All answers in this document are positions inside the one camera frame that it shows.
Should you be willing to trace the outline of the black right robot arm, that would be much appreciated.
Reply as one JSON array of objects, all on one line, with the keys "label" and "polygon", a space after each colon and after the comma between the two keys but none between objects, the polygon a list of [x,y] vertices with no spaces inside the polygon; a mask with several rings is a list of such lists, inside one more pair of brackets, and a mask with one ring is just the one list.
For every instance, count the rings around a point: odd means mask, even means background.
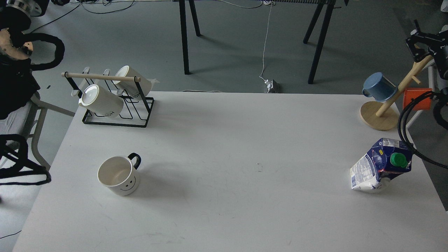
[{"label": "black right robot arm", "polygon": [[441,80],[439,85],[440,93],[427,91],[414,98],[404,108],[413,110],[413,108],[423,100],[436,96],[437,104],[433,109],[435,121],[447,129],[447,120],[441,116],[442,107],[447,106],[447,30],[440,31],[438,34],[424,33],[421,31],[419,23],[414,20],[415,32],[405,40],[415,63],[422,62],[426,57],[431,56],[435,61],[437,71]]}]

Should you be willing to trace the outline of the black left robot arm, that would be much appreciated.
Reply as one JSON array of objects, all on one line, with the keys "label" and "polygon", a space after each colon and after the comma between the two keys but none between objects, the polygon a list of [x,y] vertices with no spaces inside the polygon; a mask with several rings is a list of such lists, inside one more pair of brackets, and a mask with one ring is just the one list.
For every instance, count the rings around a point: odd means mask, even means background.
[{"label": "black left robot arm", "polygon": [[[63,60],[65,46],[56,36],[45,33],[26,33],[33,16],[43,16],[48,0],[2,0],[1,1],[1,119],[24,107],[40,89],[32,75],[57,67]],[[55,46],[51,62],[33,64],[24,52],[27,42],[47,42]],[[1,157],[13,161],[13,165],[1,169],[1,178],[44,175],[45,179],[33,182],[42,185],[51,182],[45,167],[28,158],[26,139],[19,134],[1,135]]]}]

